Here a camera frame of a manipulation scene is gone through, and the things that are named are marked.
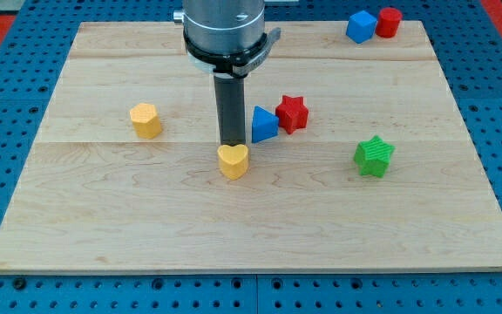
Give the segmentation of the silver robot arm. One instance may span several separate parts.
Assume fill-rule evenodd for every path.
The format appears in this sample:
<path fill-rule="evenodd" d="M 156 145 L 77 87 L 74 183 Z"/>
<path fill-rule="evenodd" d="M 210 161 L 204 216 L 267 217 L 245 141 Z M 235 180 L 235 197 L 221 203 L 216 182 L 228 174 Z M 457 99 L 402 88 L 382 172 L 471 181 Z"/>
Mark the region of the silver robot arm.
<path fill-rule="evenodd" d="M 173 21 L 191 63 L 213 76 L 220 143 L 244 144 L 244 79 L 281 37 L 279 28 L 265 32 L 264 0 L 183 0 Z"/>

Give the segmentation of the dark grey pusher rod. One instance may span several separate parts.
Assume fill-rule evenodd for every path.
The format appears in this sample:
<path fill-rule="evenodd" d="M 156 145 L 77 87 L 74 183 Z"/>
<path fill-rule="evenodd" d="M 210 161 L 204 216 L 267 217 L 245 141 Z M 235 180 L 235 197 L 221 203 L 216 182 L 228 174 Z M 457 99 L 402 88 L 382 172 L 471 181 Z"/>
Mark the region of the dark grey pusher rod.
<path fill-rule="evenodd" d="M 246 143 L 244 80 L 214 76 L 220 143 L 236 146 Z"/>

